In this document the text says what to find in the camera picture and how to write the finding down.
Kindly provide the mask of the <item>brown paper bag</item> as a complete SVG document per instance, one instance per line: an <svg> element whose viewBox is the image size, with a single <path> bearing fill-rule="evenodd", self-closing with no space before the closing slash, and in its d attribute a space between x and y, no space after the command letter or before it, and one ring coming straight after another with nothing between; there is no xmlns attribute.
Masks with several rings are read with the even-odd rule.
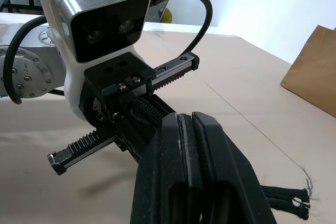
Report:
<svg viewBox="0 0 336 224"><path fill-rule="evenodd" d="M336 118L336 29L315 28L281 86Z"/></svg>

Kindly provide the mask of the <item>yellow round object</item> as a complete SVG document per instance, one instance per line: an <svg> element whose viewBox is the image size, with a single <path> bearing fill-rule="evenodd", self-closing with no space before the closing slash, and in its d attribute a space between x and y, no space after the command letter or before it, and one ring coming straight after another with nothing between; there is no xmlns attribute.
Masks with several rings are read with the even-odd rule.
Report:
<svg viewBox="0 0 336 224"><path fill-rule="evenodd" d="M172 23L172 13L168 8L166 8L160 19L161 23L171 24Z"/></svg>

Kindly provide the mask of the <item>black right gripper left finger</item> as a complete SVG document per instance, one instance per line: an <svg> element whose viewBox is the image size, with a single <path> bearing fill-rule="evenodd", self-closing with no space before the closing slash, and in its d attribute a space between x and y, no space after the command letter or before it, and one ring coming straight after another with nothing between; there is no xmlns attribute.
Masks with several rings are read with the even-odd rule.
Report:
<svg viewBox="0 0 336 224"><path fill-rule="evenodd" d="M130 224L209 224L204 113L162 119L138 166Z"/></svg>

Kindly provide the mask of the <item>ribbed finger of the black left gripper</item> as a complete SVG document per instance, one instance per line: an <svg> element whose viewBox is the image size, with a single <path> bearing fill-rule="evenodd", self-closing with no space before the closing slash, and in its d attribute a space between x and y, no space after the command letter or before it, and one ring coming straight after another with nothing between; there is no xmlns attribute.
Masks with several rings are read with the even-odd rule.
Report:
<svg viewBox="0 0 336 224"><path fill-rule="evenodd" d="M135 161L139 162L162 119L175 111L157 95L145 95L127 103L115 120L115 131Z"/></svg>

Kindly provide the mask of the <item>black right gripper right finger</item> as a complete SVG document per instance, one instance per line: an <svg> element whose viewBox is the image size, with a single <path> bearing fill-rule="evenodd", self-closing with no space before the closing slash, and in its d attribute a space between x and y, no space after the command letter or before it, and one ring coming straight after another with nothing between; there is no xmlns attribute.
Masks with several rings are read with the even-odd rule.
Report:
<svg viewBox="0 0 336 224"><path fill-rule="evenodd" d="M204 183L202 224L277 224L250 162L219 122L201 112L192 122Z"/></svg>

